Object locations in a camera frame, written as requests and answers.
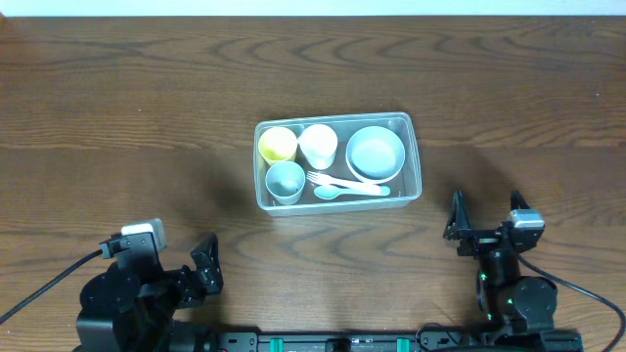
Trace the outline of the white plastic fork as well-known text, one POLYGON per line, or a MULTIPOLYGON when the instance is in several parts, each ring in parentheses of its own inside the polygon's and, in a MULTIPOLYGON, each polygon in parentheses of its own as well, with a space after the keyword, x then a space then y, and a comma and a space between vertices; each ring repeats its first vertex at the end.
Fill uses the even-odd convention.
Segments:
POLYGON ((344 188, 366 192, 368 194, 373 194, 373 195, 379 195, 382 193, 381 186, 378 186, 376 184, 367 184, 363 182, 338 179, 330 175, 319 173, 319 172, 307 171, 306 178, 309 181, 316 183, 318 185, 342 186, 344 188))

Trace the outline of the grey plastic bowl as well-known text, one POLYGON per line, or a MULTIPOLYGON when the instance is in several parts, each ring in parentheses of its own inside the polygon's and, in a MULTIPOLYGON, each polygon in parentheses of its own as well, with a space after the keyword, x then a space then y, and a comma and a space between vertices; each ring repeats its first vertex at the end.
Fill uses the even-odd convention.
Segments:
POLYGON ((345 160, 365 173, 404 166, 406 151, 400 137, 381 126, 368 126, 355 132, 347 142, 345 160))

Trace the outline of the grey plastic cup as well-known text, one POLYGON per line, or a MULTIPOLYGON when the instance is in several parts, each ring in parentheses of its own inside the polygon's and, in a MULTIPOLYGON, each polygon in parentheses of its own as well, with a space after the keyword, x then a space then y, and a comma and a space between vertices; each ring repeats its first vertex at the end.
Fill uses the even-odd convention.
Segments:
POLYGON ((269 193, 282 205, 296 204, 306 183, 303 168, 294 161, 281 161, 266 173, 265 184, 269 193))

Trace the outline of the yellow plastic cup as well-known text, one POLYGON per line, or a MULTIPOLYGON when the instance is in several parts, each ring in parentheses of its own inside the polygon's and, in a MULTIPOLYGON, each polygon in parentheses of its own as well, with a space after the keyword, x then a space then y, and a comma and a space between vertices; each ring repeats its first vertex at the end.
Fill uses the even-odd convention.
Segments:
POLYGON ((258 151, 270 165, 294 161, 298 147, 295 134, 286 127, 271 127, 259 138, 258 151))

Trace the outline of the mint green plastic spoon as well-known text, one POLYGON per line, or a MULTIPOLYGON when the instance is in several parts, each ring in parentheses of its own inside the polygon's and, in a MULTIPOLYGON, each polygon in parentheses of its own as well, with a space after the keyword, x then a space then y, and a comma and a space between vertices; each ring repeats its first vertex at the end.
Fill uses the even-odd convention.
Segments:
POLYGON ((377 192, 369 192, 351 188, 339 188, 334 185, 324 185, 316 187, 314 189, 314 195, 323 200, 333 200, 340 196, 387 197, 390 195, 390 188, 387 186, 381 186, 377 192))

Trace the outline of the clear plastic container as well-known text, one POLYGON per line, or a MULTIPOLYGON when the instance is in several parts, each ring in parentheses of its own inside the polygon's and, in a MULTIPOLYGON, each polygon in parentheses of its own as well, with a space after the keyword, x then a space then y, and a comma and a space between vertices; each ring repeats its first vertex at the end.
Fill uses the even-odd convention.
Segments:
POLYGON ((257 203, 261 209, 271 216, 311 215, 402 207, 407 205, 410 201, 417 199, 423 190, 420 156, 413 123, 407 113, 400 111, 263 121, 256 126, 254 131, 253 159, 257 203), (314 189, 324 185, 318 185, 306 178, 303 193, 296 204, 282 205, 275 200, 267 190, 265 184, 266 173, 271 166, 263 159, 258 151, 257 147, 260 136, 271 127, 286 127, 295 134, 298 141, 304 129, 314 124, 325 124, 331 127, 337 135, 338 146, 332 166, 326 170, 318 170, 314 169, 308 163, 298 145, 294 162, 298 163, 303 168, 305 177, 307 171, 313 171, 327 174, 338 179, 361 182, 356 179, 346 165, 345 152, 350 137, 358 130, 368 126, 381 126, 398 135, 406 151, 404 166, 400 173, 392 180, 383 184, 376 184, 378 186, 389 187, 390 195, 387 197, 340 196, 333 200, 323 200, 314 195, 314 189))

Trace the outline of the white plastic cup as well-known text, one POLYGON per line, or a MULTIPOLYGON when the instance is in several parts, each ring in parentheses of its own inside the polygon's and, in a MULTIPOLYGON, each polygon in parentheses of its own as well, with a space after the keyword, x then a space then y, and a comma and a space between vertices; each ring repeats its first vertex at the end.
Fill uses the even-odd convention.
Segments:
POLYGON ((304 129, 298 144, 308 163, 318 170, 332 166, 338 146, 335 131, 325 124, 314 124, 304 129))

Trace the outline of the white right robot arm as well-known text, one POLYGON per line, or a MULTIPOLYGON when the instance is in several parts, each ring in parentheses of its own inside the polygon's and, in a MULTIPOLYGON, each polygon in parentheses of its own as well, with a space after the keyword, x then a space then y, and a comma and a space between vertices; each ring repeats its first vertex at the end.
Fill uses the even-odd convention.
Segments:
POLYGON ((457 254, 479 262, 476 279, 478 306, 503 334, 522 335, 554 327, 558 290, 548 279, 523 276, 520 255, 534 248, 545 230, 540 212, 518 191, 511 194, 511 211, 493 230, 470 225, 463 194, 453 195, 444 238, 457 241, 457 254))

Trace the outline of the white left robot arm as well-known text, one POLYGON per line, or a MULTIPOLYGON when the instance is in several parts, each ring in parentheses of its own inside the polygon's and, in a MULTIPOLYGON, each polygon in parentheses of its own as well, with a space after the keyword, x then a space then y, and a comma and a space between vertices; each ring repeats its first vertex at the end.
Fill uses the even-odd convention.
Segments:
POLYGON ((165 236, 159 219, 129 224, 101 242, 109 269, 80 293, 76 321, 81 351, 442 351, 469 342, 462 331, 425 325, 415 333, 257 333, 220 331, 177 322, 224 286, 218 239, 210 233, 194 250, 193 267, 166 271, 159 261, 165 236))

